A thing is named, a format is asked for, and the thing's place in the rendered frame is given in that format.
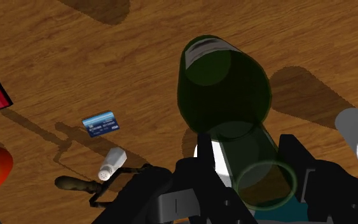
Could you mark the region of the teal flat object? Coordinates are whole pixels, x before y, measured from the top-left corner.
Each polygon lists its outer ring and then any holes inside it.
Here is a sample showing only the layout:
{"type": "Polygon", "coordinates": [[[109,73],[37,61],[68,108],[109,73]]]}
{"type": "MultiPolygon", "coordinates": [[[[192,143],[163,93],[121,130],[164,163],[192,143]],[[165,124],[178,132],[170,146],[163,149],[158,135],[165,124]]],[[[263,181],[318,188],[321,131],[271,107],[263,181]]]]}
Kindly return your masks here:
{"type": "Polygon", "coordinates": [[[300,203],[293,196],[287,203],[276,209],[269,211],[256,211],[255,219],[257,220],[275,220],[283,222],[308,221],[308,205],[300,203]]]}

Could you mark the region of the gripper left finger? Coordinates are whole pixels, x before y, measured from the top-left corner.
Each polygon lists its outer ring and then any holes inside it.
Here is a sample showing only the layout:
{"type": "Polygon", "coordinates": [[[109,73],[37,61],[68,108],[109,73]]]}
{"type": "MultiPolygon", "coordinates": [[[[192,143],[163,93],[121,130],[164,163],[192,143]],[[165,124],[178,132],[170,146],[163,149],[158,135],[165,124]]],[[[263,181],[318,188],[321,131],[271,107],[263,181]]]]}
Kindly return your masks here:
{"type": "Polygon", "coordinates": [[[134,176],[92,224],[173,224],[182,218],[190,224],[257,224],[215,172],[208,134],[198,135],[197,148],[198,155],[178,160],[174,172],[150,164],[118,169],[134,176]]]}

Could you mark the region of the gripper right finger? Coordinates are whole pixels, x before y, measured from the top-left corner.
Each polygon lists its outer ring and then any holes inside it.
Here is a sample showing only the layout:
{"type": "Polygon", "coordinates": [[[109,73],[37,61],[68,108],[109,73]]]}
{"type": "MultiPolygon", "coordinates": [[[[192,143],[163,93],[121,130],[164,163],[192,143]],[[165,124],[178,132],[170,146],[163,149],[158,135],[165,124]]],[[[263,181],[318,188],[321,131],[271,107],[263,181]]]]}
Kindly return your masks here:
{"type": "Polygon", "coordinates": [[[358,224],[358,178],[334,162],[314,158],[292,134],[282,134],[279,157],[295,173],[298,202],[308,205],[308,220],[358,224]]]}

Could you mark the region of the white salt shaker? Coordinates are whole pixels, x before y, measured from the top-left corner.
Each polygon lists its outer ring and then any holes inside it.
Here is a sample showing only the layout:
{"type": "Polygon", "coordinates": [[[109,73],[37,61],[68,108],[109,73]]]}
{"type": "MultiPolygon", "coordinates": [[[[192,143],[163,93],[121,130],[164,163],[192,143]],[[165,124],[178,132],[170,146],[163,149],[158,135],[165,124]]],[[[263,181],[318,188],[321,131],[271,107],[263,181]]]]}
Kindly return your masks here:
{"type": "Polygon", "coordinates": [[[100,167],[99,179],[107,181],[125,163],[126,159],[127,155],[123,149],[111,148],[100,167]]]}

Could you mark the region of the dark green glass bottle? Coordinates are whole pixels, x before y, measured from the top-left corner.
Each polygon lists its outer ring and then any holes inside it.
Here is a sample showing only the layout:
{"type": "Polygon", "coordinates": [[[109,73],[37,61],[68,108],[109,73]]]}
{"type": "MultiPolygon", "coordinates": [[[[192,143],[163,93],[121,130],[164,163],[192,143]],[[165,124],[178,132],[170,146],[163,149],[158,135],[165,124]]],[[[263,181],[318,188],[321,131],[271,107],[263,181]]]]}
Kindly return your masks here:
{"type": "Polygon", "coordinates": [[[208,133],[220,149],[224,180],[252,210],[286,204],[297,188],[294,171],[279,157],[265,129],[272,100],[261,65],[213,35],[192,39],[182,51],[177,103],[188,127],[208,133]]]}

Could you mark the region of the dark handled kitchen tool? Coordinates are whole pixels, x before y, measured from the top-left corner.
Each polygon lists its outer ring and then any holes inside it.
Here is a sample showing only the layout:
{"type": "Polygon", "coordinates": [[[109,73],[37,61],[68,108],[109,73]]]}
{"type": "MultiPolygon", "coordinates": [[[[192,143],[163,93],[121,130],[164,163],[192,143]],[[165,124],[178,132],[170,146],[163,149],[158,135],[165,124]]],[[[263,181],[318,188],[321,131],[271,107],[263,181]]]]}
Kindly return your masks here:
{"type": "Polygon", "coordinates": [[[70,176],[59,176],[55,179],[55,186],[61,190],[82,191],[93,194],[93,196],[89,199],[90,207],[106,208],[111,202],[98,202],[97,199],[108,190],[110,185],[120,174],[138,174],[144,172],[150,167],[152,167],[151,164],[144,164],[141,168],[120,167],[107,181],[104,181],[103,183],[85,181],[70,176]]]}

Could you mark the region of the blue card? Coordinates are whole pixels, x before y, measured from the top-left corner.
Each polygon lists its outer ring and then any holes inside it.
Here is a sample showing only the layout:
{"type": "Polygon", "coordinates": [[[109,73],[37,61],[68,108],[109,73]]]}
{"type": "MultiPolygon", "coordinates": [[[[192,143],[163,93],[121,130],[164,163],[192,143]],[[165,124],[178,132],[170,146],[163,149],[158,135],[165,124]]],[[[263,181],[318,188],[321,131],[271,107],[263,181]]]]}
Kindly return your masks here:
{"type": "Polygon", "coordinates": [[[86,118],[82,120],[82,123],[90,137],[101,136],[120,129],[112,111],[86,118]]]}

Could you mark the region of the white round object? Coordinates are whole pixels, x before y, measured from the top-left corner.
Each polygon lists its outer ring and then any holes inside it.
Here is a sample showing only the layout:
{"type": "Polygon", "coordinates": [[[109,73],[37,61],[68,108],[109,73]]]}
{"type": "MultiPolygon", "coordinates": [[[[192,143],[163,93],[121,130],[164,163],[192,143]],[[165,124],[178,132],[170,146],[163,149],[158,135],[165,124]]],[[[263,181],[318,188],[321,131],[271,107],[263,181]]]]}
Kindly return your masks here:
{"type": "Polygon", "coordinates": [[[232,187],[230,174],[226,166],[226,162],[224,159],[223,152],[221,150],[220,143],[217,141],[212,141],[212,149],[214,153],[215,172],[218,174],[221,181],[224,183],[226,187],[232,187]]]}

